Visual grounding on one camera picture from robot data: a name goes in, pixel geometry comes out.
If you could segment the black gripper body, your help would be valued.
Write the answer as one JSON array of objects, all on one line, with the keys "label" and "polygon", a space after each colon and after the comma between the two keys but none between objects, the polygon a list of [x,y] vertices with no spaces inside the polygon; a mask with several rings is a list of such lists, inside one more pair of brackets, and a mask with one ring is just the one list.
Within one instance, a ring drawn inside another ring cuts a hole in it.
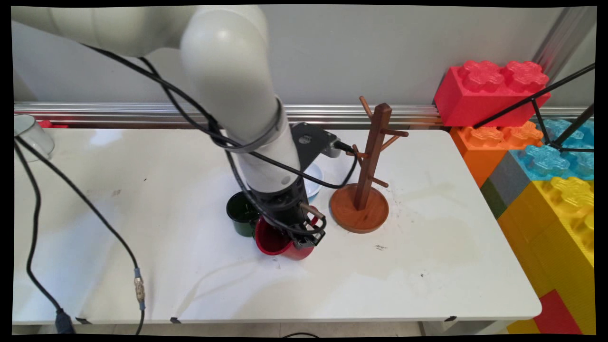
[{"label": "black gripper body", "polygon": [[276,222],[291,228],[304,228],[306,223],[315,224],[317,221],[315,217],[308,217],[300,207],[300,203],[308,204],[303,178],[296,178],[293,184],[278,192],[264,193],[250,189],[249,194],[269,214],[263,214],[263,218],[276,232],[285,232]]}]

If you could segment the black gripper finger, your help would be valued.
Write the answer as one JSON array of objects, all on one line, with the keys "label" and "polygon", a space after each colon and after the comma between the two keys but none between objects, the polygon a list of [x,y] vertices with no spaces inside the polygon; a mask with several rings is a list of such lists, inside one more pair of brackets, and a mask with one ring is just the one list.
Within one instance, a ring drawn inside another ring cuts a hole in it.
[{"label": "black gripper finger", "polygon": [[317,246],[317,234],[302,235],[291,233],[291,240],[296,249],[304,249],[307,247]]},{"label": "black gripper finger", "polygon": [[312,243],[320,243],[322,238],[325,236],[325,228],[327,226],[326,217],[318,218],[313,217],[310,221],[310,227],[313,229],[314,234],[311,236]]}]

